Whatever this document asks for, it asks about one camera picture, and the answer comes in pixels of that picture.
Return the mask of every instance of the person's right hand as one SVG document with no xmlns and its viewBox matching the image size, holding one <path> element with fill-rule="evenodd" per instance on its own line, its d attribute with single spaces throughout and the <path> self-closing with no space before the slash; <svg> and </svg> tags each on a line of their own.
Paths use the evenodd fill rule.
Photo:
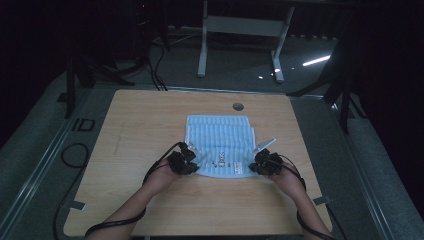
<svg viewBox="0 0 424 240">
<path fill-rule="evenodd" d="M 283 162 L 283 165 L 296 172 L 295 168 L 289 163 Z M 306 190 L 300 179 L 284 167 L 281 169 L 279 175 L 269 175 L 268 178 L 274 181 L 275 184 L 292 199 L 304 197 L 306 194 Z"/>
</svg>

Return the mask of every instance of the person's left arm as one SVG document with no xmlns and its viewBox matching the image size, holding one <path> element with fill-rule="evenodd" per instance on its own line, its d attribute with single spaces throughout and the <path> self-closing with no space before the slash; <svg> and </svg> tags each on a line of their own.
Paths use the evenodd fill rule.
<svg viewBox="0 0 424 240">
<path fill-rule="evenodd" d="M 175 180 L 181 178 L 180 175 L 173 173 L 168 165 L 160 167 L 167 163 L 168 160 L 163 159 L 158 165 L 159 168 L 149 176 L 145 184 L 118 210 L 110 215 L 105 222 L 126 220 L 138 216 L 156 194 L 168 188 Z M 135 225 L 136 222 L 123 226 L 100 229 L 92 232 L 87 239 L 129 239 Z"/>
</svg>

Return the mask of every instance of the dark background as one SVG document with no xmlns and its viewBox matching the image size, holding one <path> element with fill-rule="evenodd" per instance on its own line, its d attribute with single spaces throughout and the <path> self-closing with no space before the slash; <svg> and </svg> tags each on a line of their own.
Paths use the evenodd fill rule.
<svg viewBox="0 0 424 240">
<path fill-rule="evenodd" d="M 168 24 L 201 26 L 202 1 L 166 3 Z M 128 10 L 131 4 L 131 1 L 63 1 L 53 5 L 47 1 L 2 1 L 0 146 L 25 119 L 48 84 L 65 70 L 64 44 L 78 46 L 78 52 L 105 65 L 113 66 L 114 58 L 131 57 L 128 44 L 134 37 L 131 15 L 134 12 Z M 220 1 L 211 11 L 225 15 L 227 4 Z M 281 17 L 266 4 L 242 9 L 233 14 Z M 366 114 L 423 216 L 420 186 L 424 159 L 423 4 L 392 0 L 384 1 L 377 9 L 354 10 L 301 6 L 293 16 L 289 34 L 336 37 L 340 45 L 336 48 L 338 54 L 357 51 L 358 58 L 345 61 L 357 66 L 354 92 L 360 96 Z M 355 22 L 346 29 L 348 34 L 342 34 L 349 20 Z"/>
</svg>

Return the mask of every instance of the person's left hand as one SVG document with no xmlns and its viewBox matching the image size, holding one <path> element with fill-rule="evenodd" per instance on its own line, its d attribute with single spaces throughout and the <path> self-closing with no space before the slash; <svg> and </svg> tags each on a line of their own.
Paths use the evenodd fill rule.
<svg viewBox="0 0 424 240">
<path fill-rule="evenodd" d="M 150 174 L 148 179 L 143 185 L 143 188 L 149 191 L 153 196 L 162 192 L 173 182 L 180 179 L 182 176 L 172 172 L 168 165 L 168 159 L 162 159 L 156 167 L 157 169 Z"/>
</svg>

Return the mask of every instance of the person's right arm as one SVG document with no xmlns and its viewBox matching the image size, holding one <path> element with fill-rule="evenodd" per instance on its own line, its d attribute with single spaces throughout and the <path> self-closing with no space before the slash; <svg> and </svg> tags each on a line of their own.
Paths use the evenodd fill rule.
<svg viewBox="0 0 424 240">
<path fill-rule="evenodd" d="M 283 163 L 286 167 L 293 169 L 293 167 L 287 163 Z M 297 207 L 299 216 L 303 222 L 311 229 L 323 233 L 327 236 L 332 237 L 331 232 L 325 226 L 321 217 L 319 216 L 314 204 L 306 193 L 301 181 L 293 173 L 287 169 L 282 169 L 279 175 L 270 175 L 269 179 L 275 182 L 277 186 L 287 196 L 289 196 Z M 310 232 L 302 229 L 303 236 L 308 240 L 321 239 L 318 236 L 311 234 Z"/>
</svg>

